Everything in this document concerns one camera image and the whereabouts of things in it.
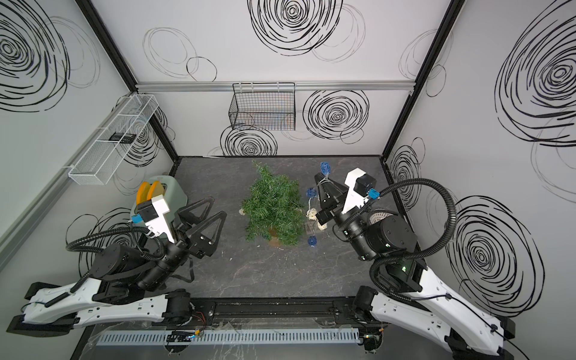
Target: black wire basket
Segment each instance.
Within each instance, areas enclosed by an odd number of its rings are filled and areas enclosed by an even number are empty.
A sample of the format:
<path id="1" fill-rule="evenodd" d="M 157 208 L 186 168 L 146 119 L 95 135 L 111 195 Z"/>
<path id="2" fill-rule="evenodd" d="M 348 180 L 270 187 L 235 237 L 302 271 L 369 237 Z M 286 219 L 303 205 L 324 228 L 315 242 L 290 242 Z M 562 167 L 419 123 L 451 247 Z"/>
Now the black wire basket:
<path id="1" fill-rule="evenodd" d="M 296 129 L 293 82 L 239 83 L 232 88 L 234 96 L 228 110 L 232 129 Z"/>

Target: black metal frame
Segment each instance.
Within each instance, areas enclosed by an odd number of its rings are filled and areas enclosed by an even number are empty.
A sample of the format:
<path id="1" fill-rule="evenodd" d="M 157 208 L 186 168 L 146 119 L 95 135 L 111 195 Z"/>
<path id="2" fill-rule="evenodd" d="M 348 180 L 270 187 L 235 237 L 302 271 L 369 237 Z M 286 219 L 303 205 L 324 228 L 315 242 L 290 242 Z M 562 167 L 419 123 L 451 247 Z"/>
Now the black metal frame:
<path id="1" fill-rule="evenodd" d="M 428 49 L 428 53 L 424 58 L 422 67 L 420 68 L 420 71 L 416 76 L 416 85 L 414 85 L 414 90 L 410 95 L 408 95 L 408 98 L 406 99 L 404 106 L 402 106 L 402 111 L 400 111 L 400 115 L 398 116 L 396 124 L 392 129 L 392 133 L 390 134 L 386 146 L 384 147 L 384 151 L 382 152 L 382 156 L 380 157 L 380 163 L 382 164 L 382 169 L 384 170 L 384 173 L 386 174 L 386 179 L 388 180 L 388 184 L 390 185 L 394 183 L 394 178 L 392 177 L 390 169 L 388 168 L 388 164 L 386 163 L 388 161 L 388 157 L 392 153 L 392 149 L 394 148 L 394 145 L 398 141 L 400 133 L 402 132 L 402 129 L 406 124 L 406 121 L 410 117 L 412 109 L 414 108 L 414 105 L 416 104 L 416 101 L 418 100 L 418 97 L 420 96 L 422 89 L 424 89 L 424 86 L 426 85 L 428 76 L 430 75 L 430 72 L 434 67 L 436 59 L 438 58 L 440 52 L 442 51 L 442 48 L 444 46 L 444 43 L 446 42 L 446 39 L 448 38 L 448 35 L 450 34 L 450 31 L 452 31 L 452 26 L 456 22 L 456 19 L 460 14 L 460 10 L 462 9 L 462 6 L 464 6 L 464 2 L 466 2 L 466 0 L 450 1 L 448 9 L 444 14 L 444 18 L 442 19 L 442 22 L 440 23 L 440 26 L 438 28 L 438 31 L 436 31 L 436 35 L 434 36 L 432 45 L 430 46 L 430 49 Z M 408 215 L 406 213 L 404 205 L 402 204 L 398 191 L 394 190 L 392 192 L 392 195 L 394 196 L 394 202 L 396 202 L 398 212 L 406 219 L 410 227 L 412 227 L 412 224 L 410 224 L 410 220 L 408 219 Z"/>
<path id="2" fill-rule="evenodd" d="M 118 74 L 120 74 L 120 77 L 122 77 L 122 80 L 124 80 L 124 83 L 126 84 L 126 87 L 128 87 L 128 90 L 130 90 L 131 92 L 137 92 L 138 89 L 136 88 L 137 84 L 136 78 L 132 74 L 132 71 L 130 71 L 128 64 L 122 57 L 122 54 L 120 53 L 120 50 L 118 50 L 118 47 L 114 43 L 114 40 L 112 40 L 112 36 L 110 36 L 110 33 L 106 28 L 106 25 L 104 25 L 104 22 L 102 21 L 102 18 L 98 14 L 98 11 L 92 4 L 92 1 L 76 0 L 76 4 L 80 8 L 82 14 L 84 14 L 84 17 L 88 21 L 88 24 L 90 24 L 90 27 L 98 37 L 98 40 L 102 44 L 102 47 L 104 47 L 104 50 L 106 50 L 106 53 L 110 57 L 112 64 L 114 64 L 114 67 L 118 71 Z M 170 159 L 172 159 L 172 162 L 176 162 L 178 160 L 178 154 L 176 153 L 176 149 L 174 148 L 174 145 L 172 145 L 172 142 L 168 138 L 168 135 L 166 135 L 166 132 L 162 128 L 162 125 L 160 125 L 160 122 L 158 121 L 158 118 L 156 117 L 155 114 L 152 114 L 149 124 L 152 130 L 154 130 L 154 132 L 156 133 L 156 136 L 158 136 L 158 139 L 160 140 L 164 149 L 168 153 L 168 156 L 170 157 Z"/>
<path id="3" fill-rule="evenodd" d="M 80 10 L 86 17 L 86 20 L 92 27 L 94 33 L 98 37 L 100 43 L 106 50 L 106 53 L 110 57 L 110 60 L 116 67 L 118 73 L 126 83 L 126 86 L 130 91 L 137 91 L 136 84 L 137 81 L 130 71 L 128 64 L 122 57 L 120 51 L 118 50 L 116 44 L 112 40 L 112 37 L 106 26 L 104 25 L 102 19 L 98 15 L 98 12 L 90 0 L 75 0 L 76 4 L 79 6 Z M 434 67 L 434 62 L 436 61 L 438 55 L 440 54 L 444 42 L 452 30 L 452 26 L 460 13 L 460 10 L 464 4 L 465 0 L 452 0 L 448 9 L 440 23 L 436 36 L 432 42 L 432 45 L 424 59 L 422 68 L 416 77 L 416 85 L 414 86 L 413 92 L 408 96 L 404 106 L 402 107 L 400 116 L 394 125 L 392 133 L 386 143 L 386 147 L 380 158 L 380 163 L 382 169 L 386 175 L 386 179 L 389 184 L 393 184 L 393 177 L 390 173 L 386 161 L 390 156 L 392 149 L 398 140 L 400 133 L 408 120 L 416 100 L 418 99 L 422 89 L 425 86 L 426 80 Z M 178 156 L 176 149 L 172 145 L 170 139 L 166 135 L 166 132 L 160 125 L 156 116 L 152 116 L 150 119 L 150 125 L 159 140 L 162 142 L 164 149 L 168 152 L 168 155 L 173 161 L 172 169 L 170 170 L 170 175 L 175 175 L 184 157 Z M 392 193 L 396 206 L 399 213 L 410 223 L 406 210 L 400 200 L 400 196 L 397 191 Z M 377 324 L 362 324 L 352 322 L 350 318 L 349 311 L 350 306 L 354 300 L 354 297 L 312 297 L 312 298 L 202 298 L 195 299 L 194 301 L 198 303 L 200 308 L 206 308 L 213 306 L 212 311 L 214 315 L 209 317 L 210 322 L 214 319 L 225 319 L 230 317 L 230 319 L 239 318 L 255 318 L 255 317 L 317 317 L 322 318 L 323 321 L 331 322 L 334 324 L 355 324 L 364 328 L 369 327 L 379 327 L 380 323 Z M 78 342 L 76 349 L 72 355 L 72 360 L 78 359 L 88 341 L 90 335 L 92 334 L 94 326 L 87 327 Z"/>

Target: wire basket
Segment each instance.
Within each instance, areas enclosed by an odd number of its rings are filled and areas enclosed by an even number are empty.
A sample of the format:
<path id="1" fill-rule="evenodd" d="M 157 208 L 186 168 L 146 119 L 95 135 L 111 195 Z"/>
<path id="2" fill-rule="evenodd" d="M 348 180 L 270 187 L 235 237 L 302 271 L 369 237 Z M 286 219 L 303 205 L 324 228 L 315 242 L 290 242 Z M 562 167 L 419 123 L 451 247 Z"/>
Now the wire basket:
<path id="1" fill-rule="evenodd" d="M 154 95 L 132 95 L 68 176 L 79 185 L 106 185 L 157 108 Z"/>
<path id="2" fill-rule="evenodd" d="M 228 110 L 232 129 L 296 130 L 293 82 L 239 83 L 232 88 Z"/>

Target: black circle drawing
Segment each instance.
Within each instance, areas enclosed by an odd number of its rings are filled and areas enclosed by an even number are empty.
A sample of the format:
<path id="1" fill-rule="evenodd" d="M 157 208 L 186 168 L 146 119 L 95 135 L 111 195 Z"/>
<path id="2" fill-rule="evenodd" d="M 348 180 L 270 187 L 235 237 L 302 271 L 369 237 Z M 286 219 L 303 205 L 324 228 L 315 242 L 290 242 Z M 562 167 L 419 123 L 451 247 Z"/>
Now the black circle drawing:
<path id="1" fill-rule="evenodd" d="M 343 4 L 334 32 L 323 44 L 313 48 L 312 53 L 320 60 L 337 63 L 352 56 L 365 37 L 364 16 L 355 7 Z"/>
<path id="2" fill-rule="evenodd" d="M 340 140 L 342 140 L 342 142 L 345 143 L 346 145 L 352 145 L 362 140 L 363 137 L 364 137 L 364 130 L 358 129 L 358 131 L 354 132 L 353 134 L 350 134 L 347 137 L 343 137 L 341 134 Z"/>
<path id="3" fill-rule="evenodd" d="M 300 124 L 296 124 L 296 128 L 301 128 L 304 125 L 304 119 L 308 116 L 307 112 L 304 112 L 302 110 L 298 110 L 296 113 L 301 113 L 302 114 L 302 123 Z M 284 137 L 286 139 L 292 140 L 292 141 L 306 141 L 306 140 L 310 140 L 314 137 L 314 134 L 311 134 L 310 131 L 305 130 L 305 131 L 300 131 L 300 130 L 280 130 L 280 132 L 282 133 L 282 135 L 284 135 Z"/>
<path id="4" fill-rule="evenodd" d="M 450 193 L 454 203 L 458 204 L 456 195 L 450 189 L 446 190 Z M 434 234 L 438 237 L 442 236 L 448 221 L 448 214 L 446 212 L 446 203 L 438 191 L 431 190 L 426 197 L 426 219 Z"/>
<path id="5" fill-rule="evenodd" d="M 126 196 L 136 194 L 144 180 L 146 180 L 146 168 L 142 166 L 121 164 L 112 175 L 114 186 Z"/>
<path id="6" fill-rule="evenodd" d="M 164 131 L 166 131 L 167 134 L 172 133 L 170 140 L 173 141 L 176 138 L 176 133 L 168 126 L 168 119 L 164 111 L 158 108 L 156 109 L 155 115 Z M 143 122 L 134 122 L 130 128 L 130 133 L 139 135 L 134 140 L 124 161 L 139 168 L 150 165 L 158 156 L 158 152 L 163 149 L 162 143 L 152 129 L 152 126 L 150 126 L 150 124 L 143 125 Z"/>
<path id="7" fill-rule="evenodd" d="M 322 139 L 360 140 L 360 132 L 368 121 L 370 101 L 363 91 L 316 91 L 304 104 L 306 128 Z"/>
<path id="8" fill-rule="evenodd" d="M 444 90 L 444 85 L 446 85 L 446 69 L 437 64 L 432 68 L 428 80 L 426 81 L 426 95 L 429 97 L 435 97 Z"/>
<path id="9" fill-rule="evenodd" d="M 70 58 L 68 84 L 75 88 L 87 88 L 96 84 L 100 76 L 100 55 L 92 38 L 72 20 L 51 16 L 50 20 L 61 35 Z M 61 65 L 58 73 L 64 73 Z"/>
<path id="10" fill-rule="evenodd" d="M 219 157 L 219 156 L 224 156 L 224 152 L 222 151 L 222 148 L 220 146 L 212 148 L 206 154 L 206 157 Z"/>
<path id="11" fill-rule="evenodd" d="M 498 73 L 494 102 L 515 137 L 576 146 L 576 1 L 554 1 L 528 25 Z"/>
<path id="12" fill-rule="evenodd" d="M 446 254 L 462 289 L 492 314 L 513 317 L 532 309 L 545 272 L 528 229 L 488 196 L 469 196 L 458 205 L 455 240 Z"/>
<path id="13" fill-rule="evenodd" d="M 129 226 L 128 222 L 130 221 L 130 215 L 131 215 L 130 211 L 131 210 L 128 208 L 118 207 L 116 209 L 113 209 L 113 210 L 107 212 L 102 217 L 97 217 L 96 215 L 93 215 L 93 214 L 82 214 L 79 217 L 77 217 L 76 219 L 74 219 L 74 221 L 66 229 L 65 242 L 68 243 L 68 240 L 75 240 L 74 238 L 68 239 L 69 231 L 71 230 L 70 228 L 72 228 L 74 224 L 76 224 L 74 227 L 81 227 L 84 229 L 89 229 L 85 233 L 85 236 L 91 235 L 91 234 L 96 234 L 96 233 L 99 233 L 99 232 L 102 232 L 105 230 L 109 230 L 109 229 L 123 228 L 125 226 Z M 105 248 L 110 244 L 122 244 L 122 245 L 125 245 L 128 247 L 134 248 L 137 246 L 139 238 L 140 238 L 139 233 L 136 235 L 123 233 L 123 234 L 117 234 L 117 235 L 101 238 L 101 239 L 89 242 L 86 245 Z M 94 261 L 95 255 L 96 254 L 91 253 L 91 252 L 88 252 L 88 253 L 82 253 L 81 252 L 78 254 L 78 272 L 79 272 L 80 276 L 82 276 L 85 272 L 90 270 L 90 267 L 92 266 L 92 262 Z"/>
<path id="14" fill-rule="evenodd" d="M 176 45 L 168 48 L 169 43 Z M 178 29 L 148 30 L 142 40 L 142 49 L 150 64 L 165 75 L 179 79 L 191 77 L 195 81 L 216 80 L 218 70 L 214 63 L 197 56 L 188 36 Z"/>
<path id="15" fill-rule="evenodd" d="M 568 127 L 558 128 L 562 136 Z M 566 201 L 576 203 L 576 147 L 543 146 L 532 143 L 530 162 L 542 186 Z"/>
<path id="16" fill-rule="evenodd" d="M 38 112 L 62 99 L 70 60 L 62 37 L 36 1 L 0 3 L 0 109 Z"/>
<path id="17" fill-rule="evenodd" d="M 226 156 L 274 156 L 278 153 L 278 143 L 272 133 L 252 125 L 225 128 L 220 135 L 220 147 Z"/>
<path id="18" fill-rule="evenodd" d="M 428 53 L 428 49 L 436 36 L 437 30 L 438 29 L 432 29 L 421 33 L 406 46 L 404 52 L 402 52 L 400 61 L 398 61 L 398 70 L 403 77 L 411 80 L 416 79 L 424 62 L 424 58 Z M 454 38 L 452 33 L 450 33 L 446 38 L 446 42 L 444 42 L 442 51 L 434 63 L 432 71 L 428 75 L 426 94 L 430 97 L 440 94 L 444 88 L 444 84 L 446 83 L 446 68 L 444 68 L 444 64 L 448 60 L 453 42 Z"/>
<path id="19" fill-rule="evenodd" d="M 155 40 L 158 42 L 171 39 L 172 42 L 181 44 L 181 48 L 174 49 L 172 53 L 167 54 L 166 51 L 158 51 L 155 48 Z M 186 63 L 189 58 L 196 57 L 196 49 L 192 45 L 192 42 L 188 36 L 182 31 L 174 28 L 153 28 L 146 32 L 144 39 L 142 40 L 142 48 L 144 49 L 144 54 L 146 59 L 150 62 L 152 66 L 161 73 L 171 76 L 173 78 L 188 78 L 190 75 L 186 71 Z"/>
<path id="20" fill-rule="evenodd" d="M 202 56 L 195 56 L 186 61 L 186 72 L 195 81 L 214 81 L 218 76 L 218 69 L 214 63 Z"/>
<path id="21" fill-rule="evenodd" d="M 426 155 L 426 146 L 422 138 L 414 138 L 412 144 L 396 149 L 390 163 L 390 172 L 397 183 L 406 179 L 420 177 L 420 164 Z M 406 211 L 413 208 L 420 197 L 421 185 L 404 186 L 398 189 Z"/>
<path id="22" fill-rule="evenodd" d="M 342 0 L 247 0 L 252 28 L 273 51 L 302 55 L 322 45 L 338 25 Z"/>

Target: white cable tray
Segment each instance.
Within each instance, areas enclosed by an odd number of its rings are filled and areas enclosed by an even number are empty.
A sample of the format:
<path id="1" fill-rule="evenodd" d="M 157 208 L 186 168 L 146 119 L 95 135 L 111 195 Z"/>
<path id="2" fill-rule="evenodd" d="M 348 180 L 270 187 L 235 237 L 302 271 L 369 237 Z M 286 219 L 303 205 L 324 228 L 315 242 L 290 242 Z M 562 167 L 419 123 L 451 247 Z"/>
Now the white cable tray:
<path id="1" fill-rule="evenodd" d="M 106 185 L 157 108 L 154 95 L 132 95 L 68 176 L 79 185 Z"/>
<path id="2" fill-rule="evenodd" d="M 170 330 L 107 330 L 96 346 L 358 344 L 358 329 L 226 329 L 204 331 L 190 342 L 167 343 Z"/>

